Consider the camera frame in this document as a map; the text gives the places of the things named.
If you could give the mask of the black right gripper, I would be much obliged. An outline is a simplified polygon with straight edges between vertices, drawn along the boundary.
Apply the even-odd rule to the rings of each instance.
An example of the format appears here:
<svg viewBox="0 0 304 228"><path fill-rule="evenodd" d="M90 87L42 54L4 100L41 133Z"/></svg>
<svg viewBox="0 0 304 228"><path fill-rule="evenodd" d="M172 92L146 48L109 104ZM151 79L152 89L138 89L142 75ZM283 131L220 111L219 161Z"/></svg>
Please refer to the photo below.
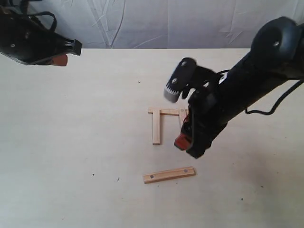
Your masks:
<svg viewBox="0 0 304 228"><path fill-rule="evenodd" d="M211 147L212 141L227 126L215 123L208 117L218 103L217 92L222 74L197 65L193 58L185 57L175 68L164 88L164 98L175 103L181 97L188 99L189 113L185 118L174 146L195 159L201 157Z"/></svg>

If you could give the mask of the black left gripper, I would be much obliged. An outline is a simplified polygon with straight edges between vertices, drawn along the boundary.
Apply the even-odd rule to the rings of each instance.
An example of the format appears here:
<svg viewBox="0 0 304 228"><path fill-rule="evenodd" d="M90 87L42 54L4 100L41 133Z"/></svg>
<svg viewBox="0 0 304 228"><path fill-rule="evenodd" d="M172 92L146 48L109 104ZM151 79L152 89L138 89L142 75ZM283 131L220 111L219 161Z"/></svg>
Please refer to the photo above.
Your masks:
<svg viewBox="0 0 304 228"><path fill-rule="evenodd" d="M61 66L68 54L81 55L82 43L56 33L56 16L28 13L28 4L1 4L0 53L24 65Z"/></svg>

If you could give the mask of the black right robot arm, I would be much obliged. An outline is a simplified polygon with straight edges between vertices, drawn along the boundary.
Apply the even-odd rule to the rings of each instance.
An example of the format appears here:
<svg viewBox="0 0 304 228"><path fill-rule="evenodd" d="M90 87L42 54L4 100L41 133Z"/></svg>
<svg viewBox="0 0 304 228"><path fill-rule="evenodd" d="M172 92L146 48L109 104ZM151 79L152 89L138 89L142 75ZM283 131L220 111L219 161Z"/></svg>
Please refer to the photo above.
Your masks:
<svg viewBox="0 0 304 228"><path fill-rule="evenodd" d="M304 27L279 17L255 35L250 51L231 69L214 72L183 58L164 89L175 103L188 100L189 112L174 145L193 158L201 157L228 122L256 101L289 80L295 84L284 92L270 111L304 82Z"/></svg>

